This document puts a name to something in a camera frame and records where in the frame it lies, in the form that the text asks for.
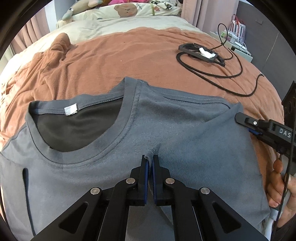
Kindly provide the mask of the person's right hand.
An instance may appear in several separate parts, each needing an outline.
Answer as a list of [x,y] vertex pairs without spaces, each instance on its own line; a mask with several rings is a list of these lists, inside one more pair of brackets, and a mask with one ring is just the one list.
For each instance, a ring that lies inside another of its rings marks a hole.
[[[267,200],[268,204],[272,208],[276,208],[281,203],[281,198],[284,191],[284,181],[281,177],[281,172],[283,171],[282,161],[277,159],[273,164],[273,171],[270,174],[269,181],[267,185]],[[287,205],[283,209],[283,213],[277,223],[277,227],[284,226],[288,221],[290,221],[295,216],[295,177],[289,175],[287,188],[290,190],[290,198]]]

